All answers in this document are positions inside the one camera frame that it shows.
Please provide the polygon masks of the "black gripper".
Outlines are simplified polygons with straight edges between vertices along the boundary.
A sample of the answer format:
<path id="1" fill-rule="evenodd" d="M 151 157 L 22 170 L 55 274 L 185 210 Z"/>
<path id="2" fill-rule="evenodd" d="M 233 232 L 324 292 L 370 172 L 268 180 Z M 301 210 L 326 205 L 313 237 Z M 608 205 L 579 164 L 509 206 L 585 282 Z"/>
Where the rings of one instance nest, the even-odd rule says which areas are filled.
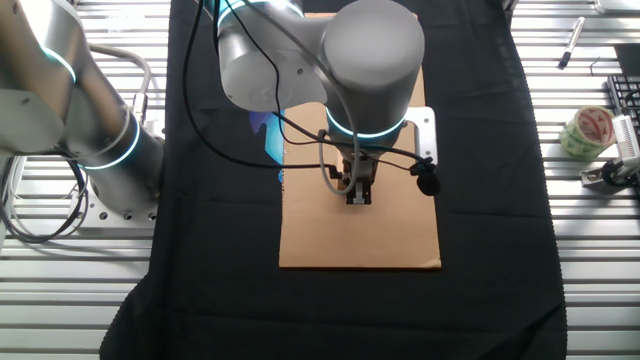
<path id="1" fill-rule="evenodd" d="M 370 205 L 371 187 L 375 182 L 378 169 L 378 158 L 367 153 L 361 153 L 357 161 L 358 169 L 354 170 L 351 158 L 342 159 L 342 188 L 346 188 L 351 180 L 354 186 L 345 195 L 348 205 Z"/>

